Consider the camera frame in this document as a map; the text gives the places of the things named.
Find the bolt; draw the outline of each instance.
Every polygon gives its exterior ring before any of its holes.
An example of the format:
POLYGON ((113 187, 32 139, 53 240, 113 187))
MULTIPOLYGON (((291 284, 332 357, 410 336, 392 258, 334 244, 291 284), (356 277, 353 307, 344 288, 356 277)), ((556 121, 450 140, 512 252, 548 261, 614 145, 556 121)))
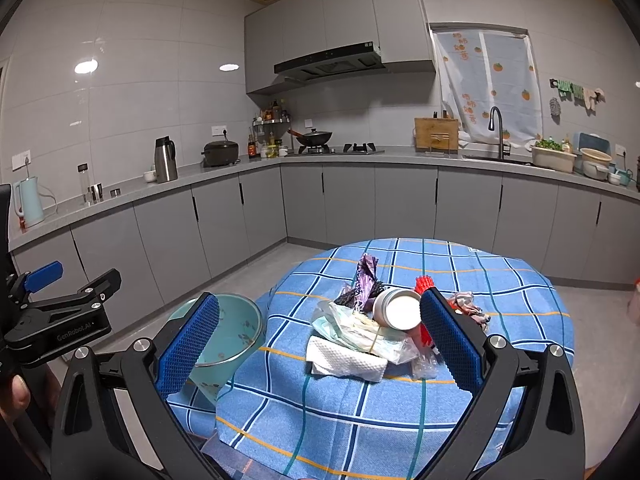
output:
POLYGON ((492 335, 489 338, 489 343, 491 343, 491 346, 494 348, 504 348, 507 346, 507 340, 501 335, 492 335))
POLYGON ((560 345, 551 345, 549 351, 556 357, 562 357, 562 354, 564 354, 564 350, 560 345))
POLYGON ((89 349, 86 346, 81 346, 78 350, 76 350, 74 355, 78 359, 84 359, 85 357, 87 357, 89 355, 89 349))
POLYGON ((133 349, 136 352, 144 352, 151 346, 149 339, 138 339, 135 343, 133 343, 133 349))

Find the faucet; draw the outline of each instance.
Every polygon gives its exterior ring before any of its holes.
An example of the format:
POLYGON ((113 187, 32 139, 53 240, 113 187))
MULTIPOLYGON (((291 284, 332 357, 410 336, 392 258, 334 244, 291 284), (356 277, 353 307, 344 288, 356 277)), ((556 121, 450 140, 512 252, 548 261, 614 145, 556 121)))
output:
POLYGON ((502 114, 500 113, 500 108, 498 108, 497 106, 494 106, 493 108, 491 108, 490 114, 491 116, 489 117, 489 131, 493 132, 495 131, 495 125, 494 125, 494 113, 497 112, 498 113, 498 129, 499 129, 499 133, 498 133, 498 160, 504 161, 504 156, 505 155, 509 155, 511 153, 511 149, 509 149, 508 151, 504 151, 504 133, 502 131, 502 114))

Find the gray cabinet door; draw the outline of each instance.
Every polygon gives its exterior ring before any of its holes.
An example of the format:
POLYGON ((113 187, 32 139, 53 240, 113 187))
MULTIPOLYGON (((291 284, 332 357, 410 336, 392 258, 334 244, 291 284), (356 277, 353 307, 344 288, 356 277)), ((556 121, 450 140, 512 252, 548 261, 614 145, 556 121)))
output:
POLYGON ((131 204, 77 222, 71 231, 89 280, 112 268, 122 277, 120 290, 104 303, 113 332, 162 307, 131 204))
POLYGON ((165 303, 210 280, 189 187, 138 200, 133 208, 165 303))
POLYGON ((542 272, 579 280, 596 229, 600 195, 578 187, 558 188, 556 214, 542 272))
POLYGON ((431 59, 422 0, 373 0, 384 63, 431 59))
POLYGON ((557 198, 558 184, 504 174, 493 252, 542 270, 557 198))
POLYGON ((326 242, 322 166, 283 164, 280 174, 287 235, 303 240, 326 242))
POLYGON ((439 168, 434 238, 491 252, 501 182, 495 171, 439 168))
POLYGON ((377 164, 376 238, 433 238, 437 168, 377 164))
POLYGON ((244 19, 244 81, 247 93, 277 82, 273 65, 284 61, 283 19, 280 2, 244 19))
POLYGON ((379 44, 373 0, 322 0, 322 6, 327 48, 366 41, 379 44))
POLYGON ((326 50, 322 0, 281 0, 281 3, 284 59, 326 50))
POLYGON ((88 283, 89 280, 78 258, 71 229, 69 227, 58 229, 14 251, 18 272, 37 270, 56 260, 62 264, 62 278, 41 291, 31 294, 30 298, 33 301, 75 294, 80 287, 88 283))
POLYGON ((633 283, 640 276, 640 205, 602 195, 600 215, 582 278, 592 282, 633 283))
POLYGON ((375 236, 375 170, 369 164, 325 164, 326 241, 344 245, 375 236))
POLYGON ((249 258, 237 175, 194 184, 198 227, 212 277, 249 258))
POLYGON ((280 167, 240 174, 244 223, 252 255, 287 237, 280 167))

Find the range hood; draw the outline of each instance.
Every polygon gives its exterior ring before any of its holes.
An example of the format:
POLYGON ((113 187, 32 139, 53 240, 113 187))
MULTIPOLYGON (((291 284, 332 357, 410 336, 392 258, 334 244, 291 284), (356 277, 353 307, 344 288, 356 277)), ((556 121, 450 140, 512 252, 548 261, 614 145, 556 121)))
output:
POLYGON ((319 77, 377 68, 384 68, 380 59, 380 50, 372 41, 367 41, 367 43, 340 46, 283 61, 274 65, 273 71, 297 81, 308 81, 319 77))

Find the window curtain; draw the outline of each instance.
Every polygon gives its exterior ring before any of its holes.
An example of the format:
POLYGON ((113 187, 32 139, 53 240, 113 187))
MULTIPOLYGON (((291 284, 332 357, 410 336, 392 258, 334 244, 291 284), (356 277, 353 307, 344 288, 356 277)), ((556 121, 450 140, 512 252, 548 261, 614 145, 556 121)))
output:
POLYGON ((493 106, 500 108, 504 139, 512 146, 542 138, 540 88, 528 36, 468 28, 433 36, 443 104, 460 120, 466 140, 498 143, 497 121, 494 132, 487 129, 493 106))

